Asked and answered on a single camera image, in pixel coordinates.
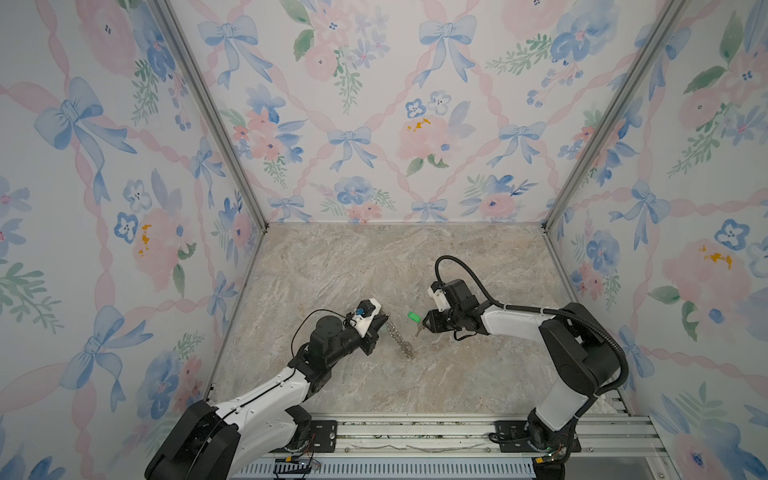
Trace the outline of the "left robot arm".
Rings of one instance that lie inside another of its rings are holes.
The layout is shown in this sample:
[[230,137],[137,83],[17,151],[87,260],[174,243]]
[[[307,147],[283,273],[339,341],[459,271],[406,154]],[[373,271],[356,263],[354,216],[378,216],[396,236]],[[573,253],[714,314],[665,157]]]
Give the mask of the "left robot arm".
[[362,307],[341,319],[330,313],[275,377],[232,400],[200,400],[177,420],[145,469],[146,479],[229,479],[274,451],[307,451],[311,414],[303,403],[330,380],[333,367],[375,349],[389,317]]

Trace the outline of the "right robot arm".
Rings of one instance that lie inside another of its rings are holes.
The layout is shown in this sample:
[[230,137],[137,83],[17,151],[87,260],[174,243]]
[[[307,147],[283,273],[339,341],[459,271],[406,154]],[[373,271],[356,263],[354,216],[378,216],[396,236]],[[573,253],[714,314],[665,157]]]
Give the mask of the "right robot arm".
[[554,379],[540,402],[524,421],[498,423],[489,434],[503,451],[535,452],[544,464],[565,462],[579,449],[579,420],[628,379],[622,347],[580,303],[539,308],[479,300],[463,280],[437,280],[428,294],[436,305],[423,318],[430,332],[451,333],[456,341],[514,338],[540,346],[549,356]]

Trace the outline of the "aluminium corner post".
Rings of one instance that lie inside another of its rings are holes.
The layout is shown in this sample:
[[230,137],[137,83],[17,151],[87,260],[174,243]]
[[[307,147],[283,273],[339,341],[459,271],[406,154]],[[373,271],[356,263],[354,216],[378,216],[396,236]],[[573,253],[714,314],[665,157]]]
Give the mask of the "aluminium corner post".
[[639,84],[652,69],[652,64],[664,49],[667,41],[674,33],[680,17],[688,7],[689,1],[672,0],[664,1],[657,19],[651,24],[645,43],[639,48],[633,58],[624,80],[615,91],[615,95],[608,104],[601,121],[598,123],[594,137],[587,143],[584,153],[576,162],[574,170],[567,178],[563,189],[557,195],[554,206],[541,223],[545,234],[552,233],[560,220],[568,204],[576,193],[578,186],[591,168],[600,150],[615,125],[620,121],[629,104],[633,101]]
[[245,205],[258,225],[258,231],[264,235],[268,230],[268,223],[257,203],[246,171],[234,151],[232,141],[225,132],[224,123],[205,84],[203,73],[189,46],[171,2],[149,0],[148,5],[161,31],[167,38],[171,52],[177,57],[180,69],[189,84],[192,97],[202,112],[204,123],[209,127],[216,145],[220,148],[224,162],[232,172],[235,184],[244,197]]

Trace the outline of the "aluminium corner post left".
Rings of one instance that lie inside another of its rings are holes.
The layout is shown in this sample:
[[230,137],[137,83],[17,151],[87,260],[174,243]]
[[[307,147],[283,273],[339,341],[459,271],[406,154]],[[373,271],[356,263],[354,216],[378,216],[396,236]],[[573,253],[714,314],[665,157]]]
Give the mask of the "aluminium corner post left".
[[258,225],[258,231],[264,235],[268,230],[268,223],[257,203],[246,171],[234,151],[232,141],[225,132],[224,123],[205,84],[203,73],[189,46],[171,2],[149,0],[148,5],[161,31],[167,38],[171,52],[177,57],[180,69],[189,84],[192,97],[202,112],[204,123],[209,127],[216,145],[220,148],[224,162],[232,172],[235,184],[244,197],[245,205]]

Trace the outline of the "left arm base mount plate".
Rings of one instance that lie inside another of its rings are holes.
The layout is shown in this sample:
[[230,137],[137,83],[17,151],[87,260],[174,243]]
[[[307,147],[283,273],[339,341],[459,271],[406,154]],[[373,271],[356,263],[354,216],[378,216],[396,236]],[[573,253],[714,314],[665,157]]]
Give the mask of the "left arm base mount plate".
[[292,425],[293,435],[281,447],[279,453],[333,453],[337,445],[338,421],[317,420],[301,406],[286,410]]

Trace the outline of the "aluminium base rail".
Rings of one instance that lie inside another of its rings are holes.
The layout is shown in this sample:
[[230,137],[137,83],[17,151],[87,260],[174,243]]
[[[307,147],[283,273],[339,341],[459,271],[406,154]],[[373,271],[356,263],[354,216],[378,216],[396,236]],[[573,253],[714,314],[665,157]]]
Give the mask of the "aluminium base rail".
[[[614,414],[583,416],[565,464],[568,479],[678,479],[656,426],[631,416],[616,393]],[[237,473],[239,479],[542,479],[538,453],[522,442],[500,445],[494,431],[512,433],[514,415],[337,413],[335,449],[298,459],[270,454]]]

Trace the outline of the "aluminium corner post right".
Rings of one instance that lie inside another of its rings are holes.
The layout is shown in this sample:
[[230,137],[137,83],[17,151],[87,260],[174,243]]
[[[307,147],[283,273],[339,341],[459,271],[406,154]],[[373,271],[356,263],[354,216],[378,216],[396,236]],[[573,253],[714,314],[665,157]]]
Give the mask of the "aluminium corner post right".
[[620,121],[629,104],[633,101],[639,84],[652,69],[652,64],[664,49],[667,41],[674,33],[680,17],[688,7],[689,1],[672,0],[664,1],[657,19],[651,24],[645,43],[639,48],[633,58],[624,80],[615,91],[615,95],[608,104],[601,121],[598,123],[594,137],[587,143],[584,153],[576,162],[574,170],[567,178],[563,189],[557,195],[554,206],[541,223],[545,234],[552,233],[560,220],[568,204],[576,193],[578,186],[591,168],[600,150],[615,125]]

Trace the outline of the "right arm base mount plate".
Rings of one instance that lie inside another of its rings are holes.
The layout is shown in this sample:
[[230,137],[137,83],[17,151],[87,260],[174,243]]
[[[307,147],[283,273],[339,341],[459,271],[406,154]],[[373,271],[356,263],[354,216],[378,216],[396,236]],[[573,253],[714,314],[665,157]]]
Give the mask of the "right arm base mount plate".
[[498,445],[502,453],[578,453],[582,448],[575,421],[576,418],[573,418],[560,430],[551,430],[536,415],[526,420],[498,420],[493,423],[488,439]]

